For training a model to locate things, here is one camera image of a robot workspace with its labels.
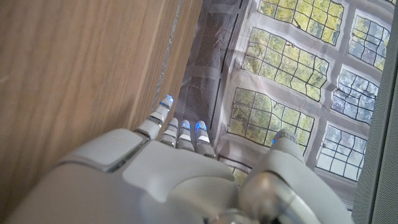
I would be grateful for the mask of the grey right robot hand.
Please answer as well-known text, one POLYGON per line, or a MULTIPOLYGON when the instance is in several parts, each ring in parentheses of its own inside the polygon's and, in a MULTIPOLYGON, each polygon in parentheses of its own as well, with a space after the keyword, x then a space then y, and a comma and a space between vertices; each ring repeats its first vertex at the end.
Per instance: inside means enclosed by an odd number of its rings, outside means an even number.
POLYGON ((63 156, 7 223, 351 223, 304 163, 288 129, 240 184, 206 124, 168 119, 166 96, 135 130, 114 129, 63 156))

